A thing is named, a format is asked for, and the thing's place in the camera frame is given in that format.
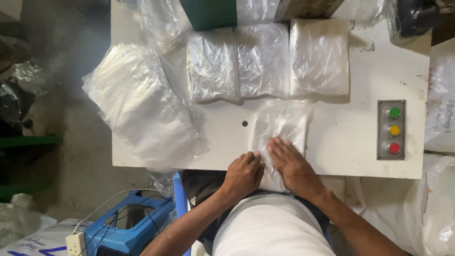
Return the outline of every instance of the red button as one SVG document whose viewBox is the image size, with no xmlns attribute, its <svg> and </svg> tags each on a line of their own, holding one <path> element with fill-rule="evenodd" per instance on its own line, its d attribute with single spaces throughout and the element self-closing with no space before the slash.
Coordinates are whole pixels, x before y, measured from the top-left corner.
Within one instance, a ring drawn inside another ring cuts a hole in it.
<svg viewBox="0 0 455 256">
<path fill-rule="evenodd" d="M 391 143 L 389 145 L 389 152 L 392 154 L 396 154 L 399 151 L 399 145 L 397 143 Z"/>
</svg>

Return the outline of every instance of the left hand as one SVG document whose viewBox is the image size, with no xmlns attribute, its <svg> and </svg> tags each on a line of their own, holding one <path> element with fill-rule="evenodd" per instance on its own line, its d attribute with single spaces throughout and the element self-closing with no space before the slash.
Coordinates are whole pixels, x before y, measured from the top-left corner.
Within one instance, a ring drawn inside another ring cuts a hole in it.
<svg viewBox="0 0 455 256">
<path fill-rule="evenodd" d="M 260 163 L 261 155 L 249 151 L 234 160 L 228 167 L 224 183 L 219 189 L 232 205 L 257 190 L 264 175 L 265 164 Z"/>
</svg>

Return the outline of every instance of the electrical outlet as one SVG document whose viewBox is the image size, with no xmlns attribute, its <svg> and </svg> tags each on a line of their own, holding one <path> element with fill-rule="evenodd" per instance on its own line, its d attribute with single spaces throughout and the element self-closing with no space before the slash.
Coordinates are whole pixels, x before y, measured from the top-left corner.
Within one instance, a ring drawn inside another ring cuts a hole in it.
<svg viewBox="0 0 455 256">
<path fill-rule="evenodd" d="M 66 251 L 68 256 L 87 256 L 84 233 L 79 232 L 75 235 L 67 236 Z"/>
</svg>

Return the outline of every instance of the person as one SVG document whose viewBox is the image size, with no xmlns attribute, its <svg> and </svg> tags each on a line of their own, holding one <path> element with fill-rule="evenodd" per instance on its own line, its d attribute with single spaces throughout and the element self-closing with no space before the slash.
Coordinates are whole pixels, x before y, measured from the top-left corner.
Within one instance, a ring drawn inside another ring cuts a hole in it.
<svg viewBox="0 0 455 256">
<path fill-rule="evenodd" d="M 194 207 L 159 234 L 141 256 L 181 256 L 196 239 L 212 256 L 334 256 L 324 237 L 329 219 L 359 256 L 409 255 L 327 189 L 289 141 L 271 138 L 268 149 L 273 167 L 295 198 L 258 190 L 265 165 L 260 154 L 252 152 L 229 165 L 219 187 L 220 171 L 208 178 L 204 171 L 189 173 L 186 181 L 184 171 L 182 183 L 204 184 L 195 192 L 201 199 L 187 195 Z M 192 192 L 185 184 L 184 190 Z M 206 242 L 212 242 L 211 248 Z"/>
</svg>

